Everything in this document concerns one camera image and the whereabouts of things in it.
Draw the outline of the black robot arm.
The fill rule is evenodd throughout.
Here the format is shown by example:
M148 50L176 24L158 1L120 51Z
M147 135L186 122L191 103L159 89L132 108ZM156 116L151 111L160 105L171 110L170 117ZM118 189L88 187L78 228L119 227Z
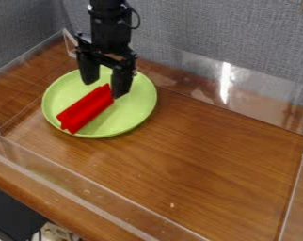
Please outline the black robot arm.
M90 0L91 34L76 34L76 61L86 85L100 78L100 66L114 70L111 76L112 97L124 96L136 75L138 54L130 47L132 14L138 13L127 0Z

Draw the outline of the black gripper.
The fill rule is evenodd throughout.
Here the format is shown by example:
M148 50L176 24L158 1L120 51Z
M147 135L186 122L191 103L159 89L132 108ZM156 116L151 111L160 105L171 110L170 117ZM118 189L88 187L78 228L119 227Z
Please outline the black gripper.
M95 18L91 20L91 33L76 34L76 60L82 80L86 85L99 80L99 68L104 65L114 68L112 96L120 98L131 91L134 83L138 54L131 49L131 18Z

